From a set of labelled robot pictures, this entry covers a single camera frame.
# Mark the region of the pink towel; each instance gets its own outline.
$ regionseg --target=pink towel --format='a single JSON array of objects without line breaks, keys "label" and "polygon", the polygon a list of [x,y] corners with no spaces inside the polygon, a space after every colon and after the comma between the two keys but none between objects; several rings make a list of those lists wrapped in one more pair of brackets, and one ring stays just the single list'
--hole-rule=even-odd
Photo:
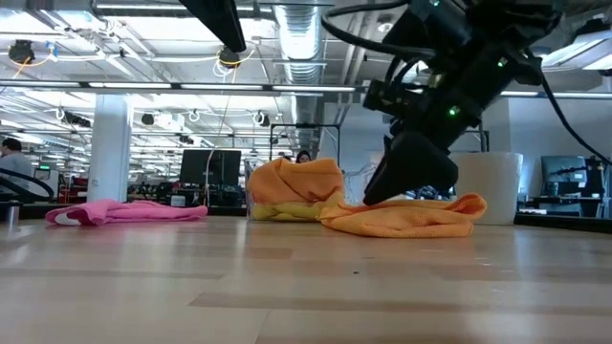
[{"label": "pink towel", "polygon": [[194,221],[207,213],[205,206],[179,208],[149,201],[122,204],[101,200],[52,210],[45,215],[45,219],[54,225],[100,226],[110,223]]}]

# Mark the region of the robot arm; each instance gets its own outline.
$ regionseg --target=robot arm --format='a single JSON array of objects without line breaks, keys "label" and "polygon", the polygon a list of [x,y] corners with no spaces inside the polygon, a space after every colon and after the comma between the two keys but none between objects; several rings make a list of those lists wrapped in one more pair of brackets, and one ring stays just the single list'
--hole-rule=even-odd
[{"label": "robot arm", "polygon": [[[559,1],[393,4],[409,8],[382,43],[371,42],[368,48],[396,57],[385,80],[372,81],[363,103],[394,118],[384,138],[384,157],[365,189],[366,204],[426,185],[450,189],[458,171],[448,148],[468,127],[478,126],[483,111],[513,80],[542,84],[541,59],[528,54],[529,46],[548,35],[562,16]],[[338,38],[359,43],[331,28],[328,18],[322,22]],[[402,83],[419,60],[432,70],[432,81],[427,86]],[[393,77],[401,61],[404,67]]]}]

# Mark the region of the black cable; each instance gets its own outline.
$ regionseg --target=black cable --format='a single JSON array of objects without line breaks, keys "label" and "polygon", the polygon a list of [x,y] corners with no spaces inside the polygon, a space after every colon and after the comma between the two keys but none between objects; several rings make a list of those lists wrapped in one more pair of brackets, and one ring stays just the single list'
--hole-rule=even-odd
[{"label": "black cable", "polygon": [[[530,49],[527,49],[526,53],[527,56],[531,58],[534,57],[534,54],[531,52]],[[561,120],[561,124],[563,124],[565,130],[567,130],[570,135],[574,137],[574,139],[576,139],[578,143],[580,143],[582,147],[586,148],[586,150],[593,153],[596,157],[600,158],[601,161],[603,161],[605,164],[612,165],[612,161],[606,158],[602,153],[598,152],[595,148],[591,147],[591,145],[588,144],[583,138],[581,138],[580,135],[576,132],[576,130],[572,128],[570,123],[567,121],[567,118],[563,114],[563,110],[561,110],[561,107],[558,105],[557,99],[555,98],[555,94],[553,93],[553,90],[551,89],[551,85],[549,85],[548,80],[546,80],[546,76],[544,75],[544,73],[542,73],[542,87],[544,88],[544,93],[546,93],[546,97],[548,97],[551,102],[551,105],[553,105],[553,108],[555,109],[555,112],[557,113],[558,118]]]},{"label": "black cable", "polygon": [[391,60],[391,63],[389,64],[389,68],[387,68],[386,70],[386,75],[384,76],[385,84],[388,85],[391,82],[391,79],[393,78],[395,71],[398,69],[400,62],[402,62],[402,60],[399,57],[397,56],[393,57],[393,59]]},{"label": "black cable", "polygon": [[45,192],[47,192],[47,194],[49,195],[48,197],[45,196],[40,196],[37,195],[33,192],[30,192],[30,190],[23,188],[9,180],[7,180],[6,178],[0,177],[0,185],[6,187],[8,190],[13,191],[14,193],[16,193],[15,196],[25,196],[28,197],[34,201],[50,201],[53,197],[54,197],[54,191],[45,183],[41,182],[40,180],[30,177],[28,175],[24,175],[21,173],[17,173],[8,169],[4,169],[4,168],[0,168],[0,173],[1,174],[6,174],[9,176],[13,176],[13,177],[17,177],[19,179],[28,181],[28,182],[32,182],[35,183],[36,185],[42,187]]},{"label": "black cable", "polygon": [[413,58],[405,63],[405,66],[401,68],[395,78],[393,79],[393,86],[397,87],[404,80],[404,76],[408,73],[408,71],[419,62],[418,58]]},{"label": "black cable", "polygon": [[355,36],[352,33],[346,32],[330,22],[330,18],[355,13],[359,11],[385,11],[398,8],[403,5],[407,5],[411,0],[399,0],[385,4],[370,4],[370,5],[356,5],[348,6],[344,8],[331,9],[321,16],[321,25],[325,30],[331,33],[333,36],[341,41],[348,44],[352,44],[358,47],[362,47],[374,52],[393,54],[400,56],[403,59],[410,59],[413,57],[420,57],[421,59],[430,59],[436,55],[433,49],[427,48],[415,48],[415,47],[402,47],[392,44],[385,44],[375,42],[369,39]]}]

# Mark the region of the green led light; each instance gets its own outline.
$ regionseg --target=green led light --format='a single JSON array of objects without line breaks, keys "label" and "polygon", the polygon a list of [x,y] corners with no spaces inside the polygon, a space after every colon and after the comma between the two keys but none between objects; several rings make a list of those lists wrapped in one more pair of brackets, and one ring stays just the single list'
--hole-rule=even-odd
[{"label": "green led light", "polygon": [[457,114],[459,114],[459,111],[460,111],[460,110],[459,110],[459,108],[458,108],[458,107],[453,106],[453,107],[451,107],[451,108],[450,108],[450,110],[448,110],[448,114],[449,114],[450,116],[457,116]]}]

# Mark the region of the desk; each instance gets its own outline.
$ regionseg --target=desk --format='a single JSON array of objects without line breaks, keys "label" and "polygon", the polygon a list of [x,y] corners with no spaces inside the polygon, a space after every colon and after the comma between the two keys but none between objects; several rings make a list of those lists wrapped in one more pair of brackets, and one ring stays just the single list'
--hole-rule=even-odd
[{"label": "desk", "polygon": [[319,224],[0,227],[7,344],[612,343],[612,236],[461,239]]},{"label": "desk", "polygon": [[590,214],[584,216],[601,218],[603,216],[603,203],[607,201],[608,199],[595,197],[540,196],[534,197],[531,203],[537,209],[540,209],[541,204],[595,204],[597,208],[595,209],[595,214],[593,214],[594,216]]}]

